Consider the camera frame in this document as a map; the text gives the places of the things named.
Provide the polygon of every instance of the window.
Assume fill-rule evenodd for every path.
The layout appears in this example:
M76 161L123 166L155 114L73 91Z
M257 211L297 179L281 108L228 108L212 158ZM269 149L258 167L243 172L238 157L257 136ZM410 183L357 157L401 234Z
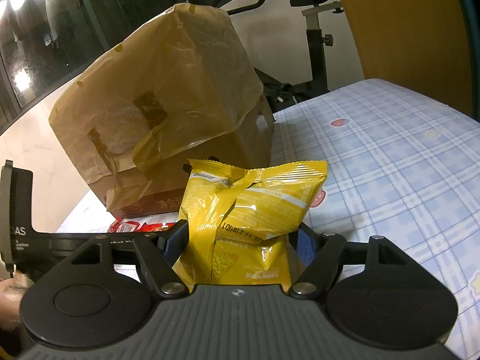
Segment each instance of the window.
M20 107L102 53L77 0L0 0L0 53Z
M0 133L143 23L183 1L0 0Z

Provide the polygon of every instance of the wall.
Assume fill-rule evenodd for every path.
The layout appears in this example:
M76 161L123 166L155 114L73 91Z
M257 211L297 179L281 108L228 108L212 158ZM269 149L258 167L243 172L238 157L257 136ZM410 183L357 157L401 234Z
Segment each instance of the wall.
M253 4L258 0L232 0L223 9ZM301 11L309 7L291 7L290 0L266 0L253 11L231 17L253 65L284 83L311 80L305 18ZM330 11L320 14L323 33L334 37L334 46L325 47L328 89L364 79L357 49L345 14Z
M0 135L0 163L33 171L32 223L54 232L89 188L50 128L48 117L69 83L52 92Z

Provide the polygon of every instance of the black metal bracket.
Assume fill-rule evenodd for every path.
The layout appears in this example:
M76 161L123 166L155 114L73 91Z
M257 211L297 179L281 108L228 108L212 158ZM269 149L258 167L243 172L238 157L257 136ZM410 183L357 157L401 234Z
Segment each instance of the black metal bracket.
M32 227L33 173L13 167L7 161L0 180L0 250L7 269L14 264L33 281L70 256L94 235L91 233L38 233ZM188 223L178 221L167 231L147 233L152 245L172 266L188 244ZM143 232L105 233L118 264L137 265L133 240L144 237Z
M458 315L455 297L390 240L372 235L368 243L348 242L304 223L299 231L316 255L289 289L291 297L316 300L341 331L370 346L414 349L448 337ZM289 235L300 253L298 237ZM338 281L344 266L359 264L363 272Z
M172 269L180 254L172 255L174 261L170 264L151 239L136 237L132 242L139 262L140 269L137 271L140 272L140 281L147 285L155 298L177 299L189 293L187 286Z
M236 15L237 13L251 11L260 8L266 0L258 0L255 4L246 5L244 7L234 8L227 11L229 16Z

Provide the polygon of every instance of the checkered bedsheet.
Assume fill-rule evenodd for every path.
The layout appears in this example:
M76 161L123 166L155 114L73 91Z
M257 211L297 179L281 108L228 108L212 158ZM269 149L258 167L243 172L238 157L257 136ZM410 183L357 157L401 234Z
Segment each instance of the checkered bedsheet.
M459 317L446 345L461 359L477 360L480 125L380 79L300 103L275 118L272 165L328 162L325 198L304 222L351 241L367 242L374 234L392 240L455 294ZM166 216L145 221L176 220ZM75 232L72 223L85 221L73 215L59 231ZM106 227L92 230L102 231ZM136 276L130 267L116 268ZM343 275L357 272L359 267L349 267Z

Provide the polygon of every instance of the exercise bike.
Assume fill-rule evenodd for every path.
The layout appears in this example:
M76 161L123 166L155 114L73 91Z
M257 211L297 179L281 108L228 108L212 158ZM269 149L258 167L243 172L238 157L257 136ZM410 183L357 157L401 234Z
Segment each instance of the exercise bike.
M255 4L228 10L227 13L237 15L242 12L260 8L266 0L258 0ZM273 112L280 111L291 105L328 93L325 52L323 46L333 46L333 36L322 34L319 13L331 10L335 14L343 13L340 1L324 4L328 0L290 0L291 7L304 7L313 5L312 8L302 10L307 24L307 42L310 55L311 81L300 84L282 83L267 73L255 69L263 83L263 90L268 104Z

